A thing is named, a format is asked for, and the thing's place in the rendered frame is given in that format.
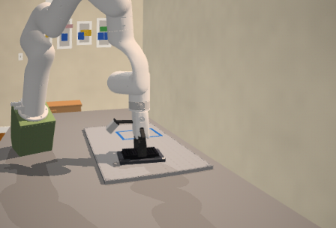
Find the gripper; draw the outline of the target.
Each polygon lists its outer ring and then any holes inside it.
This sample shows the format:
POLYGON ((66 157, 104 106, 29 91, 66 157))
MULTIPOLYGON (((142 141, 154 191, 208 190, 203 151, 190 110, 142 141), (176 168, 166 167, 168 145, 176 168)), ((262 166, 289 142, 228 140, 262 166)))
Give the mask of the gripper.
POLYGON ((149 138, 149 114, 146 110, 132 110, 132 125, 133 125, 133 147, 138 150, 138 157, 146 157, 147 156, 147 145, 146 138, 149 138), (141 134, 141 135, 140 135, 141 134), (142 139, 141 139, 142 138, 142 139), (138 142, 137 142, 138 140, 138 142))

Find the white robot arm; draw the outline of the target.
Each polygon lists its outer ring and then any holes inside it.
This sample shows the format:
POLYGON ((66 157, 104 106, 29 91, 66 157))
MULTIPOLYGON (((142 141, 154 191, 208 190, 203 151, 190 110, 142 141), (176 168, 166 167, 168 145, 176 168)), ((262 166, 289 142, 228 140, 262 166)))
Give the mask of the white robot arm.
MULTIPOLYGON (((39 4, 22 31, 20 46, 28 57, 28 63, 25 67, 21 101, 11 102, 10 105, 27 121, 37 122, 48 115, 45 103, 55 50, 45 36, 57 38, 61 35, 81 1, 52 0, 52 3, 39 4)), ((131 72, 112 73, 107 80, 109 90, 128 95, 130 110, 150 109, 149 65, 145 54, 134 40, 131 0, 89 1, 106 14, 108 42, 128 57, 132 67, 131 72)))

